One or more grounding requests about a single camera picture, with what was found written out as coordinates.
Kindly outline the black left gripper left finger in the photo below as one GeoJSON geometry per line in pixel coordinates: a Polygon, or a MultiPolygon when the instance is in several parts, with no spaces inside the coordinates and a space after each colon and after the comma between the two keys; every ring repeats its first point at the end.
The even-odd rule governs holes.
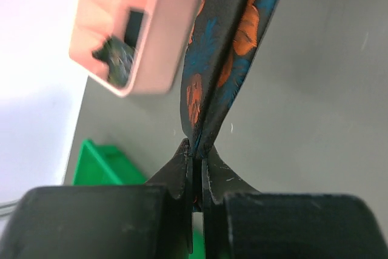
{"type": "Polygon", "coordinates": [[[29,190],[1,235],[2,258],[188,258],[188,140],[146,183],[29,190]]]}

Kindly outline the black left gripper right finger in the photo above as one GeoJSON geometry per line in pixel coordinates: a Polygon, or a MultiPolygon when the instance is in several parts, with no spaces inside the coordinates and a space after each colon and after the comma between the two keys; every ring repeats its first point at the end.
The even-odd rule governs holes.
{"type": "Polygon", "coordinates": [[[386,258],[368,205],[341,193],[261,193],[212,149],[202,161],[207,258],[386,258]]]}

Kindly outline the black orange floral tie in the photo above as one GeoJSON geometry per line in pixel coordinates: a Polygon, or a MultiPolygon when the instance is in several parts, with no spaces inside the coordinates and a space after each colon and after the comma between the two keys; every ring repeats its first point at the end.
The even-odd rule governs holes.
{"type": "Polygon", "coordinates": [[[184,57],[180,113],[205,158],[252,65],[279,0],[201,0],[184,57]]]}

